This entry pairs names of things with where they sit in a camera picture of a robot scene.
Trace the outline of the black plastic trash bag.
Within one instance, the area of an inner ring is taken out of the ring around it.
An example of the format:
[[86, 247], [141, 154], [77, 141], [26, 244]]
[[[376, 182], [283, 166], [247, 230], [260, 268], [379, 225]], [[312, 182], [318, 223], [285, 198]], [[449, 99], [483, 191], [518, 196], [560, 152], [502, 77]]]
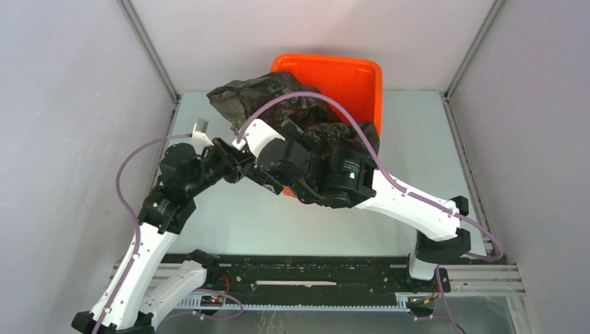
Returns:
[[[290, 72], [270, 72], [254, 79], [233, 80], [207, 93], [209, 103], [230, 122], [238, 134], [245, 121], [272, 99], [297, 91], [319, 93], [302, 84]], [[348, 150], [367, 154], [367, 149], [352, 125], [340, 119], [331, 105], [313, 97], [292, 97], [269, 108], [259, 119], [285, 136], [281, 124], [290, 119], [304, 133], [304, 139], [320, 156]]]

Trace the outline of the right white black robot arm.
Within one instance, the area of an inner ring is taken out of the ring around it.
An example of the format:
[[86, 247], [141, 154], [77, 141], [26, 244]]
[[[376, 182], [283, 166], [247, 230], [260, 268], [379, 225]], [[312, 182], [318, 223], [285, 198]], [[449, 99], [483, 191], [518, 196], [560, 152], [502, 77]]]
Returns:
[[467, 198], [437, 198], [401, 181], [391, 185], [393, 176], [382, 173], [371, 157], [347, 149], [321, 156], [297, 126], [288, 127], [294, 133], [287, 136], [260, 119], [247, 127], [245, 139], [257, 167], [303, 204], [366, 209], [414, 228], [417, 238], [404, 273], [409, 288], [422, 291], [437, 265], [470, 252], [470, 232], [459, 218], [468, 213]]

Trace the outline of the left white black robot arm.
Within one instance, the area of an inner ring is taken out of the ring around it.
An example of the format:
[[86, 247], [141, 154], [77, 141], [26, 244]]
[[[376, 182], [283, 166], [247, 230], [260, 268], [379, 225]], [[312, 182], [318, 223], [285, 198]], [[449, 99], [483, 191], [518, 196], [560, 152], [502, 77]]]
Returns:
[[189, 253], [175, 274], [151, 292], [157, 268], [196, 210], [194, 198], [221, 179], [236, 183], [245, 176], [262, 183], [256, 158], [273, 140], [247, 133], [238, 143], [214, 138], [197, 153], [184, 136], [164, 152], [156, 185], [134, 218], [134, 235], [120, 267], [100, 300], [76, 313], [80, 333], [154, 333], [166, 316], [193, 290], [213, 289], [220, 280], [218, 259], [201, 250]]

